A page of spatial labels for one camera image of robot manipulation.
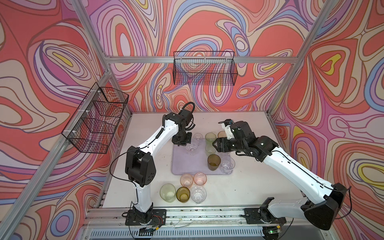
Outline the yellow plastic cup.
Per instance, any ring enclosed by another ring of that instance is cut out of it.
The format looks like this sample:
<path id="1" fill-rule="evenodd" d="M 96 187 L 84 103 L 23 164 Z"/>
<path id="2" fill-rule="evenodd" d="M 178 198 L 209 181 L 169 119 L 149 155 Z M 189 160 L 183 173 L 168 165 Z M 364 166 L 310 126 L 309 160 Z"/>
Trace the yellow plastic cup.
<path id="1" fill-rule="evenodd" d="M 218 138 L 226 138 L 226 137 L 227 137 L 227 134 L 226 134 L 225 131 L 220 131 L 220 132 L 218 133 Z"/>

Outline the pale green cup front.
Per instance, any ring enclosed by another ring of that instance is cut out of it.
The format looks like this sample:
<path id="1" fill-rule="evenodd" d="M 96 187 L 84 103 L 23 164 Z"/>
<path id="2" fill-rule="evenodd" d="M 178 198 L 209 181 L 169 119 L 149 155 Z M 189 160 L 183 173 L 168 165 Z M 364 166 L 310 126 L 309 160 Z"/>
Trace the pale green cup front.
<path id="1" fill-rule="evenodd" d="M 215 147 L 211 144 L 206 145 L 205 151 L 206 151 L 207 156 L 215 154 L 217 152 Z"/>

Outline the bright green cup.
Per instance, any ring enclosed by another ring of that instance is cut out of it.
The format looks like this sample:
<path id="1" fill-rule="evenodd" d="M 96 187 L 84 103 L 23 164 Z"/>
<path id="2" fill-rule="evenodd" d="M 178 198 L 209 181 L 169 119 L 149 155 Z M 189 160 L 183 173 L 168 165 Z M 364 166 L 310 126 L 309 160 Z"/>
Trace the bright green cup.
<path id="1" fill-rule="evenodd" d="M 216 139 L 217 139 L 217 136 L 215 133 L 209 132 L 205 135 L 207 146 L 211 146 Z"/>

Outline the small clear cup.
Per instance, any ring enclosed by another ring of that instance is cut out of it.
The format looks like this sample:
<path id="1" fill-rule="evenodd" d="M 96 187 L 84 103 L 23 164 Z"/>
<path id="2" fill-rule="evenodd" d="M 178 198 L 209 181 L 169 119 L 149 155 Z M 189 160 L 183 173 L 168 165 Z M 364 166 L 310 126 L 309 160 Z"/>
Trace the small clear cup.
<path id="1" fill-rule="evenodd" d="M 201 142 L 203 141 L 203 135 L 202 134 L 200 134 L 200 133 L 195 133 L 194 135 L 193 135 L 193 140 L 198 144 L 198 145 L 200 145 L 201 144 Z"/>

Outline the amber cup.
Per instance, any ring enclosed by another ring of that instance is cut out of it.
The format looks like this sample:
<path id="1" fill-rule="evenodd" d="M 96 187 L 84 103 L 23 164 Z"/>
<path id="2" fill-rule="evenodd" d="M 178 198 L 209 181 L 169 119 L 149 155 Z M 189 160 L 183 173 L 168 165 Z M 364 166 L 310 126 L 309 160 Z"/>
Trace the amber cup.
<path id="1" fill-rule="evenodd" d="M 180 187 L 176 192 L 177 200 L 181 203 L 186 203 L 190 199 L 190 190 L 187 187 Z"/>
<path id="2" fill-rule="evenodd" d="M 209 155 L 207 161 L 210 171 L 215 171 L 221 164 L 221 158 L 216 154 Z"/>

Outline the clear faceted cup back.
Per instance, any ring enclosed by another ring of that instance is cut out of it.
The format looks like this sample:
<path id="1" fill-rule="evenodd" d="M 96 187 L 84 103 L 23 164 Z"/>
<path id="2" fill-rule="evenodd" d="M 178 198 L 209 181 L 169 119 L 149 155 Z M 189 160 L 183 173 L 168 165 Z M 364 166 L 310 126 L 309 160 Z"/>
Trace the clear faceted cup back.
<path id="1" fill-rule="evenodd" d="M 230 156 L 225 156 L 221 159 L 220 169 L 223 174 L 229 175 L 233 172 L 236 163 Z"/>

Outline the peach cup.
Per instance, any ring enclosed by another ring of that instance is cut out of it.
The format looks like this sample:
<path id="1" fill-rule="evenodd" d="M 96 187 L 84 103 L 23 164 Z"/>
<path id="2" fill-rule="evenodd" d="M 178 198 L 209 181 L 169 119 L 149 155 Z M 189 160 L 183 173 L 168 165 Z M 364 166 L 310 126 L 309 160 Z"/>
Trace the peach cup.
<path id="1" fill-rule="evenodd" d="M 194 184 L 194 177 L 190 174 L 184 174 L 180 178 L 182 187 L 191 188 Z"/>

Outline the pale green large cup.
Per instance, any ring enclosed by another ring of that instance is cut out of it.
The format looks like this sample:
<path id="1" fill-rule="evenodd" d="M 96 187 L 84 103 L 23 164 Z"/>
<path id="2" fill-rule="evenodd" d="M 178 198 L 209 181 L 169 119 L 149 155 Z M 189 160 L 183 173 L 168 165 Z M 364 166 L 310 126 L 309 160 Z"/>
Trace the pale green large cup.
<path id="1" fill-rule="evenodd" d="M 172 203 L 176 199 L 176 188 L 173 184 L 164 184 L 160 189 L 160 197 L 168 203 Z"/>

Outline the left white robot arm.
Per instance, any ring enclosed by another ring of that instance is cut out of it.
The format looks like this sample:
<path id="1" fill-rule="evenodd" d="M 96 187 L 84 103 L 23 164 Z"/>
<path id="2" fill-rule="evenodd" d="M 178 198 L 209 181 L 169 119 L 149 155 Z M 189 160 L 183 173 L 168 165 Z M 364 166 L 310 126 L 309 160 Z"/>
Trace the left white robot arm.
<path id="1" fill-rule="evenodd" d="M 163 115 L 162 125 L 147 141 L 127 150 L 125 173 L 137 192 L 137 203 L 129 214 L 143 224 L 153 217 L 150 183 L 157 172 L 154 157 L 169 140 L 177 146 L 191 143 L 192 133 L 189 131 L 195 127 L 193 112 L 182 109 Z"/>

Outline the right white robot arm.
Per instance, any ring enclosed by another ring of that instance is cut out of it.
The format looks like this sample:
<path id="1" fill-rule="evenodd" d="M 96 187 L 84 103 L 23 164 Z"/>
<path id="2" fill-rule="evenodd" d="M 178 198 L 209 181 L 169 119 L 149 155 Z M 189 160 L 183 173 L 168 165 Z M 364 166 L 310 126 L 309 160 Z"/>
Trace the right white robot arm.
<path id="1" fill-rule="evenodd" d="M 235 152 L 238 156 L 253 157 L 285 176 L 303 193 L 297 200 L 280 200 L 269 197 L 258 210 L 264 223 L 279 218 L 306 219 L 321 230 L 329 230 L 337 218 L 348 189 L 332 184 L 290 157 L 267 136 L 258 138 L 218 138 L 213 146 L 220 153 Z"/>

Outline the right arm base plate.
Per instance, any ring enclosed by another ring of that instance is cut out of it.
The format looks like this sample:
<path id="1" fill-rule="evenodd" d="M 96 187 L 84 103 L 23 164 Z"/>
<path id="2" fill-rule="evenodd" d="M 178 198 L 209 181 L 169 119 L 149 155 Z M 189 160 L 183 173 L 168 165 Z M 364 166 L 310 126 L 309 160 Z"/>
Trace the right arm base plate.
<path id="1" fill-rule="evenodd" d="M 287 223 L 286 218 L 274 217 L 266 208 L 245 208 L 243 217 L 247 224 L 278 224 Z"/>

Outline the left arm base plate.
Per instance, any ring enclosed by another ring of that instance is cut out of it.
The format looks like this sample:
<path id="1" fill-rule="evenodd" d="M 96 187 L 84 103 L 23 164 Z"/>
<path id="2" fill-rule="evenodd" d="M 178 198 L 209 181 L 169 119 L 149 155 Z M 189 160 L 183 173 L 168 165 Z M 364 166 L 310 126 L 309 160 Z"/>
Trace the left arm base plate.
<path id="1" fill-rule="evenodd" d="M 128 211 L 125 225 L 161 227 L 166 223 L 166 216 L 166 209 L 148 210 L 146 213 L 133 209 Z"/>

